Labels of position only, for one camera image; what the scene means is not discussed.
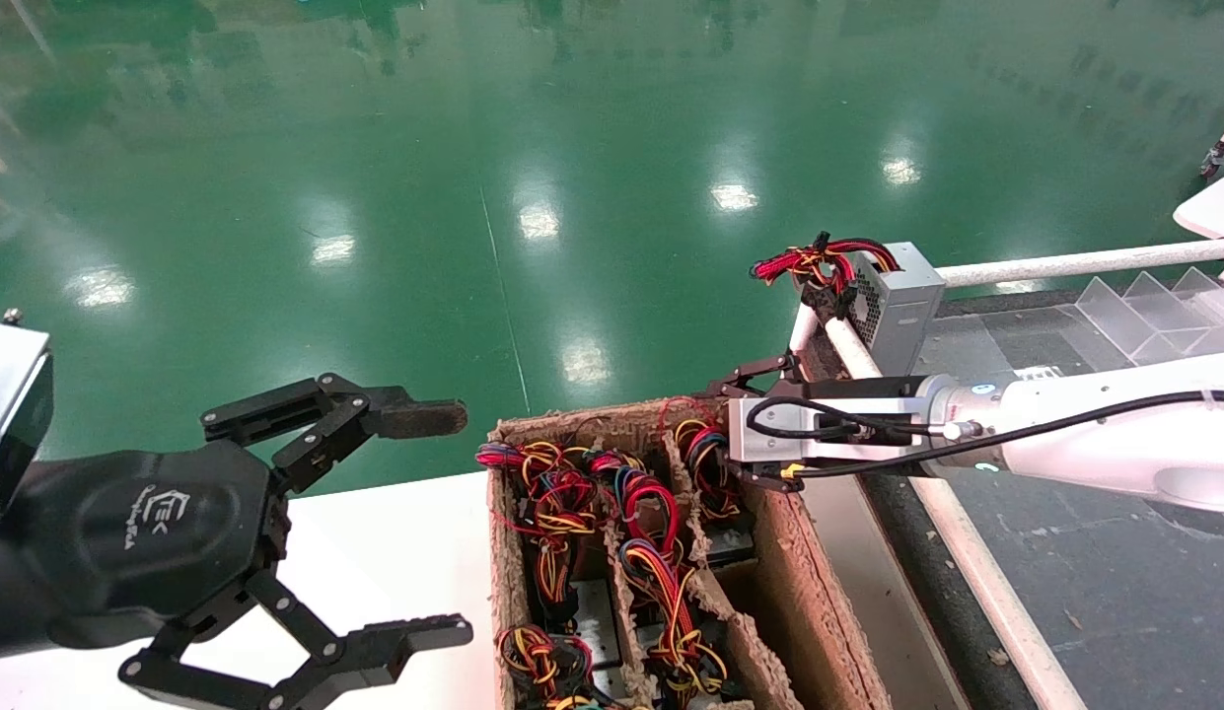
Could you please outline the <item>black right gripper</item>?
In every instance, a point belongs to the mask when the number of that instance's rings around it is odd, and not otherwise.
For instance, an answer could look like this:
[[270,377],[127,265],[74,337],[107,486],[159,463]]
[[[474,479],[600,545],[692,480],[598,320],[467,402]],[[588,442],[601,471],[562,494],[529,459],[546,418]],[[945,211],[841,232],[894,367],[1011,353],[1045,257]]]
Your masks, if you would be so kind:
[[[793,353],[783,353],[743,364],[705,388],[706,398],[884,399],[914,398],[927,376],[863,379],[827,379],[804,383],[800,364]],[[782,461],[741,461],[741,480],[756,488],[791,495],[804,490],[798,466]]]

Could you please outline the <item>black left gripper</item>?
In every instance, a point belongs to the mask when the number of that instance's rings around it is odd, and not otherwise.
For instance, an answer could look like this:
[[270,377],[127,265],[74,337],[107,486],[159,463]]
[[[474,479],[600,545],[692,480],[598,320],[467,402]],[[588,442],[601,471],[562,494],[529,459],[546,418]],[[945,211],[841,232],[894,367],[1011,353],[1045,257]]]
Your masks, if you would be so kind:
[[[395,684],[417,652],[472,641],[461,615],[335,635],[273,572],[259,572],[284,557],[284,495],[304,493],[373,437],[459,433],[461,400],[324,373],[206,410],[200,424],[211,444],[195,450],[32,464],[9,508],[12,643],[155,635],[118,670],[143,697],[187,709],[327,709],[346,692]],[[291,432],[271,468],[244,449]],[[297,670],[267,684],[184,663],[195,639],[211,641],[255,605],[308,652]]]

